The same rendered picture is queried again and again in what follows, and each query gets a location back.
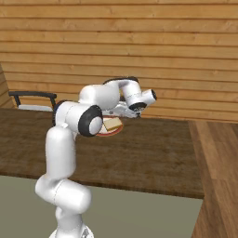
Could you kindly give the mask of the slice of toast bread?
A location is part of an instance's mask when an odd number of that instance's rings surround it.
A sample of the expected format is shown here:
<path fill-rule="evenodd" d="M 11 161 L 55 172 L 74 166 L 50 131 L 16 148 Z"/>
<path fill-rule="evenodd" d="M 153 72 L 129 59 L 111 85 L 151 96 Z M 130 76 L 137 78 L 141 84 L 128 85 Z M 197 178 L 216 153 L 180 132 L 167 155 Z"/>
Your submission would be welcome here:
<path fill-rule="evenodd" d="M 117 117 L 106 118 L 103 121 L 103 124 L 104 124 L 105 128 L 108 131 L 112 131 L 112 130 L 117 129 L 117 128 L 119 128 L 119 127 L 121 127 L 123 125 L 121 120 L 119 118 L 117 118 Z"/>

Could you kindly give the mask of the red rimmed plate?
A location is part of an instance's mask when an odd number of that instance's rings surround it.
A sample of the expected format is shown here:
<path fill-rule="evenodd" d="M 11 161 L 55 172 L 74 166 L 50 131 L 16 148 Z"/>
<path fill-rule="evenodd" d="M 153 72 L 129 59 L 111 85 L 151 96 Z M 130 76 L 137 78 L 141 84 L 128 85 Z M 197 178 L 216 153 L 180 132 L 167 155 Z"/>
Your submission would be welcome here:
<path fill-rule="evenodd" d="M 103 121 L 106 119 L 106 118 L 114 118 L 114 116 L 104 116 L 103 117 Z M 113 136 L 117 133 L 119 133 L 122 129 L 123 129 L 124 125 L 122 125 L 121 127 L 117 128 L 117 129 L 114 129 L 112 131 L 108 131 L 104 124 L 102 124 L 102 127 L 101 127 L 101 130 L 100 132 L 98 133 L 98 136 L 100 137 L 109 137 L 109 136 Z"/>

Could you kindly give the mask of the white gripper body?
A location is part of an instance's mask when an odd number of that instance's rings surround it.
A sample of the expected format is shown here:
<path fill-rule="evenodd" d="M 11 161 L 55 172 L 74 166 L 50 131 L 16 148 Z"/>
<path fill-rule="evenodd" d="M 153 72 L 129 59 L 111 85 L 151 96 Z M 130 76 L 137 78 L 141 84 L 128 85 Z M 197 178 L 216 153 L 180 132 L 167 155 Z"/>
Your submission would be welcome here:
<path fill-rule="evenodd" d="M 107 115 L 126 118 L 139 118 L 141 112 L 133 112 L 130 110 L 124 101 L 120 101 L 115 108 L 107 110 Z"/>

